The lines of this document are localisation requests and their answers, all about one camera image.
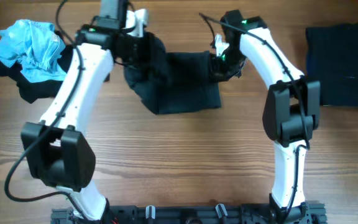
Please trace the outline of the dark green t-shirt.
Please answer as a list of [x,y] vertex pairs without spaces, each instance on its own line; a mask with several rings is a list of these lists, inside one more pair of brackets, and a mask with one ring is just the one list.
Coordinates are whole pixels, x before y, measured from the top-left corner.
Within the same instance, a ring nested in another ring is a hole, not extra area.
[[210,77],[210,52],[167,52],[153,33],[145,38],[148,62],[124,68],[124,78],[149,111],[178,114],[221,107],[218,83]]

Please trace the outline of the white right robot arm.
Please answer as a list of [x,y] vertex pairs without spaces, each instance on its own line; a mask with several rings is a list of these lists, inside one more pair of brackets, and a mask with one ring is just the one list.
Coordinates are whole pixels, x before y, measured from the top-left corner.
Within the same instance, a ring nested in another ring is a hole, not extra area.
[[320,83],[309,80],[286,58],[261,17],[244,18],[239,10],[231,10],[218,24],[228,44],[216,42],[221,58],[249,60],[268,89],[262,123],[275,157],[272,216],[281,222],[299,219],[305,204],[305,157],[319,125]]

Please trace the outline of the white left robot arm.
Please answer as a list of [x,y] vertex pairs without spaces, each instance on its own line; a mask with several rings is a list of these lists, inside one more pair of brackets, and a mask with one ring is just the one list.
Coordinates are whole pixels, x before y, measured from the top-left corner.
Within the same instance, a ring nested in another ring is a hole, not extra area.
[[100,194],[93,173],[96,157],[85,135],[91,111],[116,58],[134,63],[149,23],[146,9],[127,1],[103,1],[92,23],[77,31],[67,75],[38,123],[21,132],[32,177],[70,202],[56,210],[53,223],[114,223],[109,202]]

